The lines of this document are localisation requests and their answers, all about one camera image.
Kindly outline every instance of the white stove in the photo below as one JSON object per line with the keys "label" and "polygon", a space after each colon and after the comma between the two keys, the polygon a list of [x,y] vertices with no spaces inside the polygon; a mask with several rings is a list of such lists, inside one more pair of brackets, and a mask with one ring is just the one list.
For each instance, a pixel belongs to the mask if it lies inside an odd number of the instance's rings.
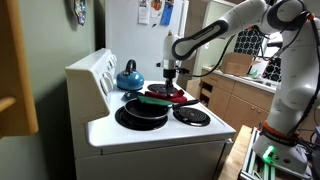
{"label": "white stove", "polygon": [[[115,64],[111,51],[101,49],[66,68],[77,179],[217,179],[235,130],[201,103],[187,107],[207,114],[206,126],[182,123],[173,110],[155,130],[120,125],[115,114],[126,100],[112,81]],[[161,83],[146,81],[140,92]]]}

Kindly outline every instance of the red pan handle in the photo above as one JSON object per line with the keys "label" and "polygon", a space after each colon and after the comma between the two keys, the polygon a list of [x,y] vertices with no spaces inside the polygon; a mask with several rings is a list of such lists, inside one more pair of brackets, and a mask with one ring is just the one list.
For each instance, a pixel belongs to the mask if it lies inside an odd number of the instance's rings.
{"label": "red pan handle", "polygon": [[179,104],[173,104],[172,105],[172,109],[177,109],[177,108],[182,107],[182,106],[194,105],[194,104],[197,104],[198,102],[199,102],[199,100],[195,99],[195,100],[190,100],[190,101],[179,103]]}

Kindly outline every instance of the green light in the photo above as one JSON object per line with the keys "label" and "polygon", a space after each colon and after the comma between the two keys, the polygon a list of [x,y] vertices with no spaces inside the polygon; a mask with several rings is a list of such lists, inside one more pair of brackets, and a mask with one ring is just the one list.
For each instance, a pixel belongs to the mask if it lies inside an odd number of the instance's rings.
{"label": "green light", "polygon": [[274,146],[269,146],[268,149],[266,150],[266,152],[264,152],[263,154],[263,159],[267,159],[269,154],[274,150]]}

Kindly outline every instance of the white refrigerator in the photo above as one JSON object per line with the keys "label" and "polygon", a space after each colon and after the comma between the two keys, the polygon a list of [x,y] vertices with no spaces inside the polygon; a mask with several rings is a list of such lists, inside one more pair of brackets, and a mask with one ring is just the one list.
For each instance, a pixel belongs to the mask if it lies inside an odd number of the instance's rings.
{"label": "white refrigerator", "polygon": [[[184,36],[188,11],[188,0],[174,0],[169,25],[162,25],[161,16],[153,7],[148,24],[139,23],[139,2],[141,0],[106,0],[106,48],[117,56],[115,74],[123,71],[128,60],[136,61],[137,71],[145,80],[163,81],[163,68],[157,67],[163,60],[163,42],[169,30],[180,37]],[[165,0],[160,0],[163,13]],[[151,6],[155,0],[146,0]]]}

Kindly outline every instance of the wall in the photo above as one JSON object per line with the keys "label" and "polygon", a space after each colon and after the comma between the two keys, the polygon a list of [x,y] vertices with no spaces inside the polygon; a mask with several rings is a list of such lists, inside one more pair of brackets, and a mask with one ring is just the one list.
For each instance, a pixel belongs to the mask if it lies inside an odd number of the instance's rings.
{"label": "wall", "polygon": [[[191,36],[202,29],[204,17],[206,14],[206,8],[207,2],[199,0],[189,0],[185,37]],[[195,59],[196,57],[193,57],[187,61],[182,61],[181,67],[190,70],[190,73],[192,73]],[[178,75],[177,84],[185,89],[187,86],[187,81],[190,79],[191,77]]]}
{"label": "wall", "polygon": [[39,132],[0,140],[0,179],[75,179],[64,67],[95,50],[95,1],[83,27],[66,2],[19,1]]}
{"label": "wall", "polygon": [[[230,10],[233,6],[222,4],[216,1],[210,1],[207,6],[206,17],[204,20],[204,27],[210,25],[212,22],[218,20],[224,13]],[[226,52],[233,52],[237,37],[233,38]],[[194,74],[201,74],[202,66],[215,65],[227,43],[228,39],[214,39],[209,42],[209,48],[205,49],[204,46],[198,49]]]}

